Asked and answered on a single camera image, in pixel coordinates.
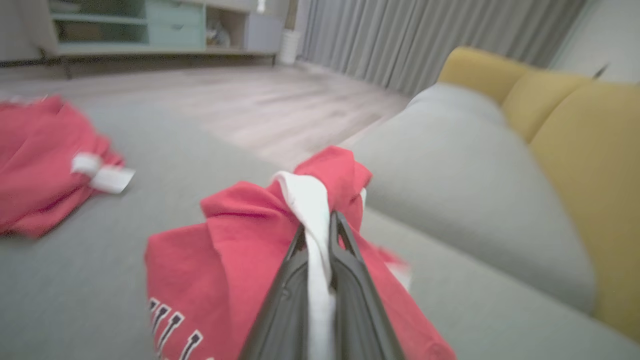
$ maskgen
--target red cloth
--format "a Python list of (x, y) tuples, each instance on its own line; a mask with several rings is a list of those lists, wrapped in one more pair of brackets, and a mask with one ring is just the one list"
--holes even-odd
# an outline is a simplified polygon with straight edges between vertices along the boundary
[(88, 176), (71, 174), (78, 152), (124, 164), (109, 140), (60, 97), (0, 103), (0, 233), (40, 237), (95, 193)]
[[(360, 236), (360, 190), (371, 173), (338, 147), (295, 173), (322, 181), (330, 209), (347, 218), (407, 358), (454, 359), (385, 266), (390, 255)], [(145, 255), (154, 341), (169, 360), (237, 358), (300, 224), (278, 182), (267, 188), (237, 183), (200, 205), (204, 224), (151, 236)]]

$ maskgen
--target light wood floor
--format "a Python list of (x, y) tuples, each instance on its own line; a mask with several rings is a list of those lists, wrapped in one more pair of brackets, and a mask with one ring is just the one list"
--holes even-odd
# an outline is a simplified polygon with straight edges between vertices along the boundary
[(407, 98), (314, 65), (239, 60), (127, 60), (61, 69), (0, 69), (0, 95), (61, 94), (82, 106), (141, 102), (291, 169), (328, 145), (348, 147), (399, 113)]

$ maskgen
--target white pot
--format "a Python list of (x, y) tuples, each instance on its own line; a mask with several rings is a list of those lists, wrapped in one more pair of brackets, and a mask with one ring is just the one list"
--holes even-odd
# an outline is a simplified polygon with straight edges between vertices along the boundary
[(280, 52), (278, 53), (278, 62), (285, 65), (293, 65), (298, 55), (298, 43), (300, 42), (300, 33), (297, 31), (285, 29), (282, 32), (282, 41), (280, 42)]

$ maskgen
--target curtain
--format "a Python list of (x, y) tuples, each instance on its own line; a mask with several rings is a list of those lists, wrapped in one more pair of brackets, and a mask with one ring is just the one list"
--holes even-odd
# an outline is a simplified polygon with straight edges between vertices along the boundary
[(466, 45), (546, 67), (587, 0), (311, 0), (302, 58), (415, 95)]

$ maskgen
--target cabinet drawer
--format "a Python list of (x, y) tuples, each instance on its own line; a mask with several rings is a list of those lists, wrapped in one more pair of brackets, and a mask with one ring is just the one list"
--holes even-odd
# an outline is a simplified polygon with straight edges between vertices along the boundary
[(149, 44), (176, 47), (204, 47), (202, 28), (184, 24), (149, 24)]
[(149, 22), (204, 26), (202, 5), (173, 0), (147, 0), (146, 6)]

